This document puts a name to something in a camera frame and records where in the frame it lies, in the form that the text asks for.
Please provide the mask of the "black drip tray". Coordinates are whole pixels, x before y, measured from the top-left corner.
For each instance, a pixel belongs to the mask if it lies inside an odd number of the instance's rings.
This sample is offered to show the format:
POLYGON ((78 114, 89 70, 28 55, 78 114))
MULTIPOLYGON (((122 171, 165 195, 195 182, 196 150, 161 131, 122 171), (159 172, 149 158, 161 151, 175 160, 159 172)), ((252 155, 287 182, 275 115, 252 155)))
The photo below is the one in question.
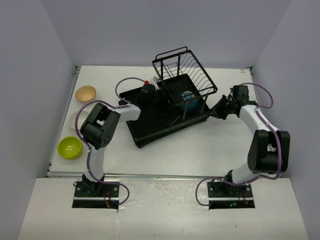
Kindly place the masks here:
POLYGON ((163 137, 181 131, 192 125, 205 122, 207 115, 188 116, 183 119, 182 111, 174 104, 157 105, 155 92, 147 93, 150 87, 138 87, 119 94, 119 96, 141 109, 138 120, 127 121, 126 124, 135 142, 140 149, 163 137))

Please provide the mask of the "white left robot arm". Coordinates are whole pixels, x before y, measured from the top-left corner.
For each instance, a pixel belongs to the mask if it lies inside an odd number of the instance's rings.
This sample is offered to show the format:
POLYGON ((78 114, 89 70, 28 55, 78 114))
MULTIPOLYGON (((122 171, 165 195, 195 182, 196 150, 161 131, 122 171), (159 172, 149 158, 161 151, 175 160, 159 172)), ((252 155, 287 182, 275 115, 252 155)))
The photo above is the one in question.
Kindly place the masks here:
POLYGON ((93 101, 94 107, 77 130, 80 139, 88 147, 86 169, 82 184, 88 193, 97 197, 103 193, 105 173, 104 155, 116 128, 126 123, 137 147, 141 148, 159 136, 163 129, 165 111, 170 101, 164 89, 146 82, 142 87, 118 93, 117 106, 103 100, 93 101))

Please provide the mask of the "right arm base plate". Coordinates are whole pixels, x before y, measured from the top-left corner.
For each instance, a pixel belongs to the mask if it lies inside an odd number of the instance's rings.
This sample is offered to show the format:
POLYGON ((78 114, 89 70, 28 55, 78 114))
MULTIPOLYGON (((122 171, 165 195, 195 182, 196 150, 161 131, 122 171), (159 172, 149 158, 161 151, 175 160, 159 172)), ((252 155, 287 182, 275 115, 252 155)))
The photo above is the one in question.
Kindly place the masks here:
POLYGON ((251 185, 232 186, 224 182, 207 182, 208 204, 215 209, 255 208, 251 185))

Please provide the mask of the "beige bird painted bowl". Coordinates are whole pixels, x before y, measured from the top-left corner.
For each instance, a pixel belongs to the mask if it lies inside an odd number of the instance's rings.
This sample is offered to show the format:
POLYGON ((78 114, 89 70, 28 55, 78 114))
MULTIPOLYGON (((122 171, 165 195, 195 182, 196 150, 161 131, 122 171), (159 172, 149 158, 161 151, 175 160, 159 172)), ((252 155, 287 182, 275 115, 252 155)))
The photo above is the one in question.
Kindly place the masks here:
POLYGON ((93 101, 96 97, 96 94, 97 91, 93 86, 84 85, 75 92, 75 98, 81 103, 87 103, 93 101))

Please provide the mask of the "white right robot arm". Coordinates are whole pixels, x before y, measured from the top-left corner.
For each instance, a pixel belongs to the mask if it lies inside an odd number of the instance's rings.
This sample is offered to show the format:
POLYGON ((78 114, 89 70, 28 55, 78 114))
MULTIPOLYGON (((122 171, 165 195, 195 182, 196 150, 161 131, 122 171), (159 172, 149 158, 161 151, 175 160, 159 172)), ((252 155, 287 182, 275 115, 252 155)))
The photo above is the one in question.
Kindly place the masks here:
POLYGON ((230 94, 223 95, 211 111, 212 117, 223 120, 229 115, 236 115, 253 134, 247 162, 230 170, 221 179, 223 191, 230 197, 239 193, 241 186, 258 179, 278 179, 289 165, 291 136, 263 115, 262 109, 271 109, 273 103, 262 105, 249 99, 249 85, 241 83, 233 86, 230 94))

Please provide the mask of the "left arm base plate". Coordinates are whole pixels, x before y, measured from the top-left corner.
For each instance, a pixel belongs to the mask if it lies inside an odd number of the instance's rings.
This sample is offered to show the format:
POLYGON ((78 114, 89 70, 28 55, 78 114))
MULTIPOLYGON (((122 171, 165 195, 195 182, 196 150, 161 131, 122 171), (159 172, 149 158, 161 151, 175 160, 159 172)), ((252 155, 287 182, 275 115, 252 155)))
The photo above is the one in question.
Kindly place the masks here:
POLYGON ((92 190, 82 181, 77 181, 73 186, 73 209, 119 209, 119 185, 99 183, 97 189, 92 190))

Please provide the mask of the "white speckled ceramic bowl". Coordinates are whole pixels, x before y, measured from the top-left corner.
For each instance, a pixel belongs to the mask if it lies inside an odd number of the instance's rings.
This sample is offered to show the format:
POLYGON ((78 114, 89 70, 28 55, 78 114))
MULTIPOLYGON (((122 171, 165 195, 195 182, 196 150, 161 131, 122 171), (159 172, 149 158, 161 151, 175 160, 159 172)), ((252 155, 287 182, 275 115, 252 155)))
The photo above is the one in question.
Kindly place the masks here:
MULTIPOLYGON (((77 117, 78 111, 75 111, 68 120, 68 125, 71 129, 75 130, 75 122, 76 122, 76 117, 77 117)), ((78 121, 77 121, 77 128, 78 130, 81 129, 81 126, 83 125, 83 123, 85 122, 85 120, 87 119, 89 113, 85 110, 83 110, 79 117, 78 117, 78 121)))

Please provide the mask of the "black wire dish rack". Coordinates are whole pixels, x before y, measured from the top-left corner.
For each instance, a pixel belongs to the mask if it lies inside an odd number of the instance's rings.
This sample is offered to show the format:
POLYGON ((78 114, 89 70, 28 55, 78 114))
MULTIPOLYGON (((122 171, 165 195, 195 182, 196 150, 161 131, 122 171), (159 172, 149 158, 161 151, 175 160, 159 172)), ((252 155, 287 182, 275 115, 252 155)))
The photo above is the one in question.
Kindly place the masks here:
POLYGON ((183 120, 189 116, 208 114, 208 97, 215 94, 218 87, 188 47, 183 46, 157 54, 152 66, 161 81, 161 87, 167 92, 170 103, 177 109, 181 105, 179 99, 182 92, 191 91, 195 94, 198 106, 192 112, 182 111, 183 120))

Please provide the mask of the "lime green bowl front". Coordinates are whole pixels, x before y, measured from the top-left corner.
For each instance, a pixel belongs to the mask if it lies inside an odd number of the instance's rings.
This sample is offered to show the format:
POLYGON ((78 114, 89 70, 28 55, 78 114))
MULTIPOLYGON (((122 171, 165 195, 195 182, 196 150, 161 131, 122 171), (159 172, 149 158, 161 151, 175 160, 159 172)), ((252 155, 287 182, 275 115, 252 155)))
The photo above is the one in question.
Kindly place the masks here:
POLYGON ((67 160, 75 160, 83 153, 82 141, 75 136, 63 138, 57 146, 58 154, 67 160))

